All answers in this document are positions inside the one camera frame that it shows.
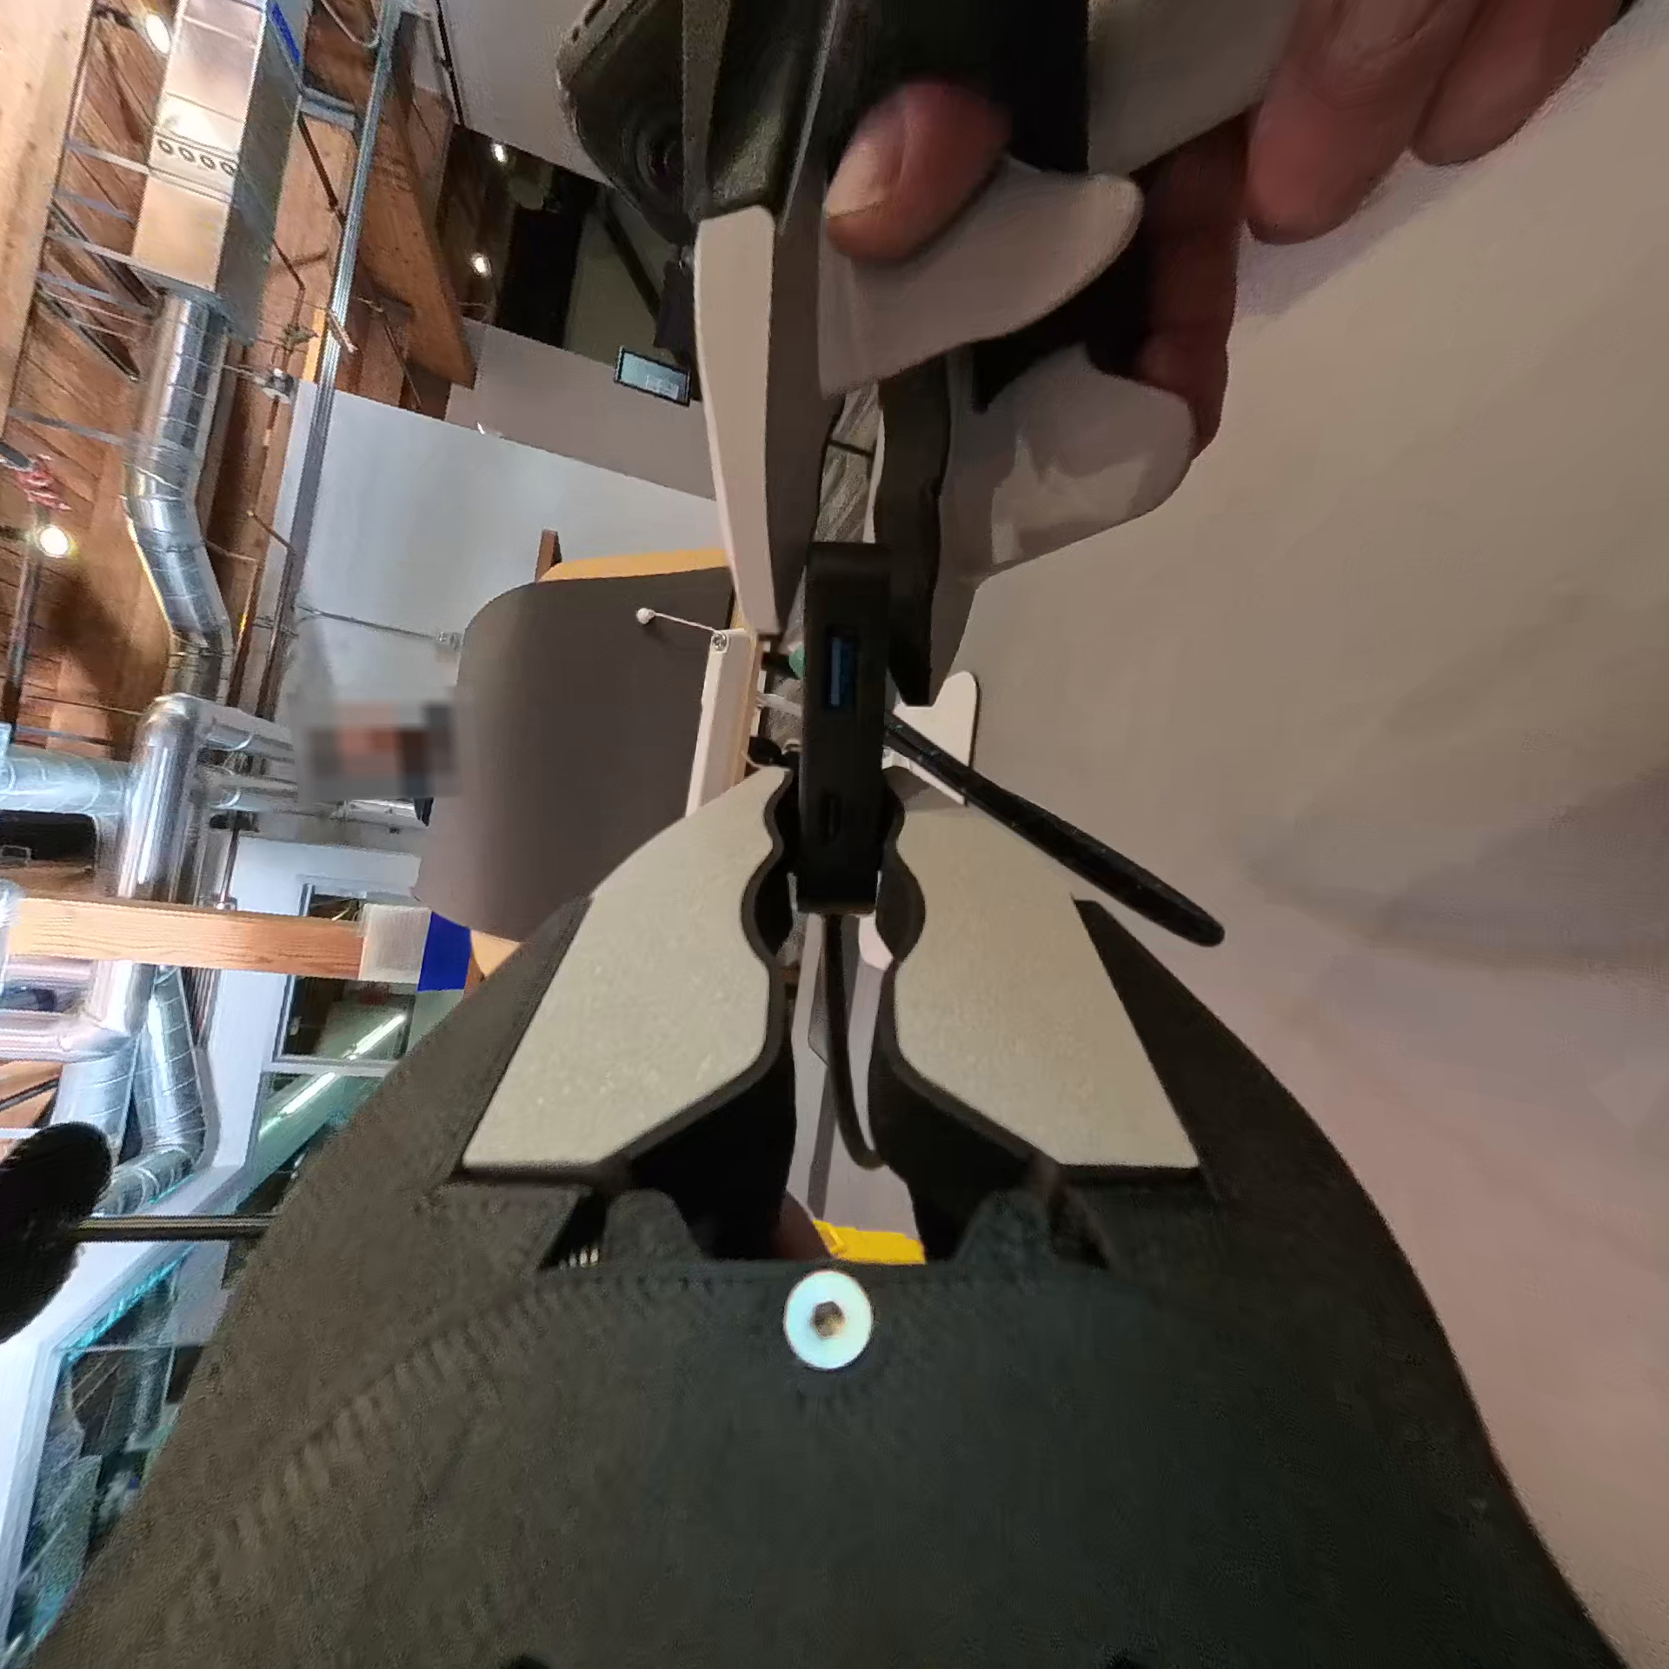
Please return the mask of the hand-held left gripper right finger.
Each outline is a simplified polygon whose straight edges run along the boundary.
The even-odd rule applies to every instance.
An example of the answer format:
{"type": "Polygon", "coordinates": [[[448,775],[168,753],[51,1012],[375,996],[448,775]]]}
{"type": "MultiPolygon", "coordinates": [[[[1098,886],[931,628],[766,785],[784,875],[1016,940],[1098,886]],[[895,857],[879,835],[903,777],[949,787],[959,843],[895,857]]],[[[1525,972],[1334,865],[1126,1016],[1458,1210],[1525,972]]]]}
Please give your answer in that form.
{"type": "Polygon", "coordinates": [[[921,1236],[959,1236],[1026,1184],[1199,1182],[1064,869],[923,789],[903,799],[873,922],[871,1145],[921,1236]]]}

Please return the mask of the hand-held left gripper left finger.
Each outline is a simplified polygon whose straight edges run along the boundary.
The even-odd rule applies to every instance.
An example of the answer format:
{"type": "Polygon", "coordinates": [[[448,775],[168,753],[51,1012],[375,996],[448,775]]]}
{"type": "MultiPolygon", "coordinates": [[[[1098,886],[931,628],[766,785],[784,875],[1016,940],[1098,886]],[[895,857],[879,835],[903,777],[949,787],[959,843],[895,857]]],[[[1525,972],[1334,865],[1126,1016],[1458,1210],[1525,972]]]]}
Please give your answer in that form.
{"type": "Polygon", "coordinates": [[[468,1179],[655,1190],[768,1236],[796,1139],[778,950],[796,781],[758,769],[593,888],[462,1153],[468,1179]]]}

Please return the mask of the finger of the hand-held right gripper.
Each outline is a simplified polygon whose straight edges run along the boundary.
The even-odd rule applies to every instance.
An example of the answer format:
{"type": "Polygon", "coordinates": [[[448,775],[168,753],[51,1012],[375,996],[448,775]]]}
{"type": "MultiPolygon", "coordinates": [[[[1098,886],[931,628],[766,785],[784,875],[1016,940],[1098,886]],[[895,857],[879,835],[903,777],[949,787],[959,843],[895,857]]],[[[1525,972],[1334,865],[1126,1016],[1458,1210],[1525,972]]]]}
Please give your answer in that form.
{"type": "Polygon", "coordinates": [[[997,451],[973,406],[973,356],[879,384],[867,531],[887,574],[887,678],[905,706],[939,694],[993,567],[997,451]]]}
{"type": "Polygon", "coordinates": [[[744,622],[778,638],[820,513],[836,404],[820,386],[820,211],[796,201],[707,219],[695,346],[714,503],[744,622]]]}

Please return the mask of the black usb hub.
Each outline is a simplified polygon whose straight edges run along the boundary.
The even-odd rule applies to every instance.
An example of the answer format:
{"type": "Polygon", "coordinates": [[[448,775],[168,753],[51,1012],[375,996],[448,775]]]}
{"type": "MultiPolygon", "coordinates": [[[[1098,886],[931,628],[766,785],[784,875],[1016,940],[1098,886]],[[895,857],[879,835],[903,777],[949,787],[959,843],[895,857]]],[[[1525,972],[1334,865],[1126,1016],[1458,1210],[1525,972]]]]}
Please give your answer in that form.
{"type": "Polygon", "coordinates": [[[798,751],[798,906],[871,912],[893,825],[883,773],[889,574],[877,547],[806,553],[798,751]]]}

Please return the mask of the person's right hand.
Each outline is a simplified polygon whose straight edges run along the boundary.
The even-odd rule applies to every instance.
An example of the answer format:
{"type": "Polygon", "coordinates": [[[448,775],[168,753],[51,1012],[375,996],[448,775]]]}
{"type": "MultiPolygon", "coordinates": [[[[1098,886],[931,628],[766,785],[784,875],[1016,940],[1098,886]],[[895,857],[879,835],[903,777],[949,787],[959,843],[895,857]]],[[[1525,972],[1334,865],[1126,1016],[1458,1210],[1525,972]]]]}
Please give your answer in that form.
{"type": "MultiPolygon", "coordinates": [[[[1473,161],[1517,133],[1624,14],[1615,2],[1301,4],[1261,104],[1140,173],[1150,302],[1138,384],[1177,396],[1193,451],[1217,433],[1241,233],[1320,239],[1404,155],[1473,161]]],[[[985,189],[1009,119],[971,90],[891,90],[854,131],[824,197],[834,249],[899,263],[985,189]]]]}

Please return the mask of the white rounded tab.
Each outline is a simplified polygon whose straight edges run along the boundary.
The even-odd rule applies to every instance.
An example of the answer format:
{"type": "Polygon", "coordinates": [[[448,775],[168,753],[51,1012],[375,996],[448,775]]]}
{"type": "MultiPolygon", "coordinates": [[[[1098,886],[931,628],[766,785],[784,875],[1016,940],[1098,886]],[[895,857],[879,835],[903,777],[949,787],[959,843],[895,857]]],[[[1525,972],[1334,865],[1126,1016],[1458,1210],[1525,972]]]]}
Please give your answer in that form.
{"type": "Polygon", "coordinates": [[[969,670],[959,670],[943,680],[937,698],[929,704],[909,706],[903,700],[893,700],[889,718],[901,722],[959,765],[971,765],[977,710],[977,678],[969,670]]]}

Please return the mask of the wooden beam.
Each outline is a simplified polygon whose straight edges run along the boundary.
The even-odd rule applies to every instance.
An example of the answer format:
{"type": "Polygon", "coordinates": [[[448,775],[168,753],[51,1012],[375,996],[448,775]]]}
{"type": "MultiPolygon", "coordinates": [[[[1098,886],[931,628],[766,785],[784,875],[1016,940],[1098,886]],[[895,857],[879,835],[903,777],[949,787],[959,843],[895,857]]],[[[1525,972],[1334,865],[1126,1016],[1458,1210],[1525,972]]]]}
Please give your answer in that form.
{"type": "Polygon", "coordinates": [[[369,904],[355,922],[178,904],[7,892],[3,948],[23,958],[289,974],[414,986],[428,940],[422,906],[369,904]]]}

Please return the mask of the black round knob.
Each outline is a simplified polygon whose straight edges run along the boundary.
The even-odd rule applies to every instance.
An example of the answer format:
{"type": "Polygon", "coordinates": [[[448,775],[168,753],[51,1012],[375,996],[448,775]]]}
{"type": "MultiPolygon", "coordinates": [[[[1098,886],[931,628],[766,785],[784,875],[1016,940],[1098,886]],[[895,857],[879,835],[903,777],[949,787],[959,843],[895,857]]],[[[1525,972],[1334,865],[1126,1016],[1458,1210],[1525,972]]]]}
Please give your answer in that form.
{"type": "Polygon", "coordinates": [[[69,1282],[87,1246],[254,1242],[275,1220],[257,1216],[99,1216],[112,1180],[103,1135],[51,1125],[1,1163],[1,1343],[25,1331],[69,1282]]]}

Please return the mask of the white bracket bar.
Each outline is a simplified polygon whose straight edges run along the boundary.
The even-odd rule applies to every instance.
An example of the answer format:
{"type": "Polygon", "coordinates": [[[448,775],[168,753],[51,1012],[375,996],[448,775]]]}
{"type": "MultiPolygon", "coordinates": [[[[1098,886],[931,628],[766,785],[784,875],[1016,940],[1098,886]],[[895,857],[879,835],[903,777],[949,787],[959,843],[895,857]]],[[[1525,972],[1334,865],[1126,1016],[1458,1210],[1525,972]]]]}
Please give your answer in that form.
{"type": "Polygon", "coordinates": [[[699,722],[683,815],[744,779],[758,710],[758,642],[746,630],[714,632],[701,676],[699,722]]]}

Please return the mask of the rectangular metal duct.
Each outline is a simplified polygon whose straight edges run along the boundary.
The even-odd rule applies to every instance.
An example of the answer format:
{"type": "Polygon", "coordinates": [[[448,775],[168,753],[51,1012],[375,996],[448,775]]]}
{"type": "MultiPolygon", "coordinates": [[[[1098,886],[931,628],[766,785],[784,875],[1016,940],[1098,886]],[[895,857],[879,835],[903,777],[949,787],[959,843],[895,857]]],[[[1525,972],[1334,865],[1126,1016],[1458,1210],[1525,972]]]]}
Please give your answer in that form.
{"type": "Polygon", "coordinates": [[[307,2],[182,2],[158,88],[128,259],[218,308],[236,342],[263,278],[301,98],[307,2]]]}

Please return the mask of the silver spiral duct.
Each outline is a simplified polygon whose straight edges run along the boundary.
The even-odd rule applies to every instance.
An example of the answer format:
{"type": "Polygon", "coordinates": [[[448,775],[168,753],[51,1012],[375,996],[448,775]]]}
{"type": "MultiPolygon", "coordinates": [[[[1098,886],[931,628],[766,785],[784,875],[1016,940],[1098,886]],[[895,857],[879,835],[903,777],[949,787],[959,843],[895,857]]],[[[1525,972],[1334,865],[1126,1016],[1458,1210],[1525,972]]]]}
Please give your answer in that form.
{"type": "Polygon", "coordinates": [[[168,690],[208,702],[222,700],[234,652],[198,513],[228,344],[212,302],[164,296],[118,493],[168,634],[168,690]]]}

